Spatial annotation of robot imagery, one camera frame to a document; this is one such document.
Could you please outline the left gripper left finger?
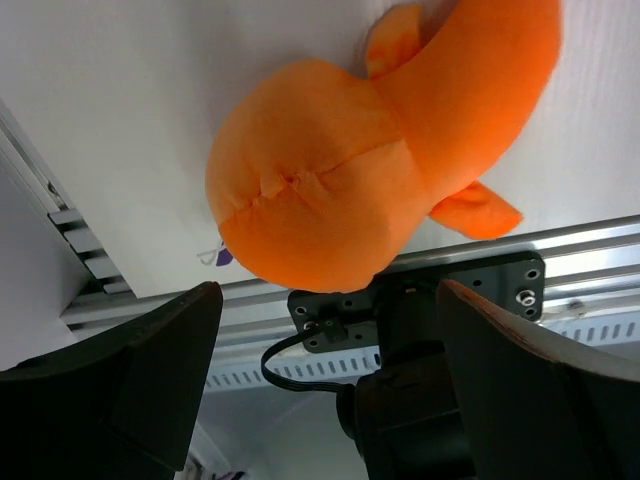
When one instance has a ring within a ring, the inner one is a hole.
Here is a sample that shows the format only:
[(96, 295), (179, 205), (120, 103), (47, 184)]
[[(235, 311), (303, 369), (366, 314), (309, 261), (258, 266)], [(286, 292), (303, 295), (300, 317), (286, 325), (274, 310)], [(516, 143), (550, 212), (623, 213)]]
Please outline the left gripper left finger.
[(218, 335), (221, 288), (1, 374), (4, 479), (171, 479), (187, 460)]

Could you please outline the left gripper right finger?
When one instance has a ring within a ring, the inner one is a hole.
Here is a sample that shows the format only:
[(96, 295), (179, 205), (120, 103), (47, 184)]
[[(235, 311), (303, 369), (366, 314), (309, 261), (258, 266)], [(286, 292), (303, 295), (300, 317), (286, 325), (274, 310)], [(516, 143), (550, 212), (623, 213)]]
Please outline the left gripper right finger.
[(478, 478), (638, 478), (638, 363), (451, 280), (437, 316)]

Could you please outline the orange shark plush face down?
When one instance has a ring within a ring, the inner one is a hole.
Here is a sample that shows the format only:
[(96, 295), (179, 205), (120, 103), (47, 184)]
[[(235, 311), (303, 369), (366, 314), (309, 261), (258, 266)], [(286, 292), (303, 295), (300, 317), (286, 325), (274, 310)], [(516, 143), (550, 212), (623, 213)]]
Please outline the orange shark plush face down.
[(402, 4), (373, 26), (365, 77), (307, 59), (262, 81), (221, 126), (205, 190), (248, 271), (319, 293), (366, 287), (432, 219), (473, 240), (521, 213), (480, 179), (555, 68), (557, 1), (459, 1), (430, 37)]

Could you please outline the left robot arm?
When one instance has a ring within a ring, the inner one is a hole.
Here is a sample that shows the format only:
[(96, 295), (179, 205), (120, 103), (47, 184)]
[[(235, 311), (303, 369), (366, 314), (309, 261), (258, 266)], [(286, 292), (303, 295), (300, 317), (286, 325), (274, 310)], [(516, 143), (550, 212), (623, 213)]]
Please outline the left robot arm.
[[(5, 479), (171, 479), (221, 320), (219, 285), (1, 375)], [(321, 382), (372, 479), (635, 479), (639, 366), (461, 284), (375, 308), (381, 367)]]

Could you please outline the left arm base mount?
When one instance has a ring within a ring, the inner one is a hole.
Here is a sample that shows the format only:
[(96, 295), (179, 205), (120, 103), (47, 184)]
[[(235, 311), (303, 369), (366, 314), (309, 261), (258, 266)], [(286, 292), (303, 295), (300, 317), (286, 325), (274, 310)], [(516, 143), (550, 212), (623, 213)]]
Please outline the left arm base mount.
[(540, 318), (546, 265), (535, 252), (510, 253), (448, 265), (383, 273), (362, 290), (318, 294), (296, 290), (287, 308), (313, 354), (380, 345), (385, 357), (441, 339), (436, 290), (454, 281), (529, 321)]

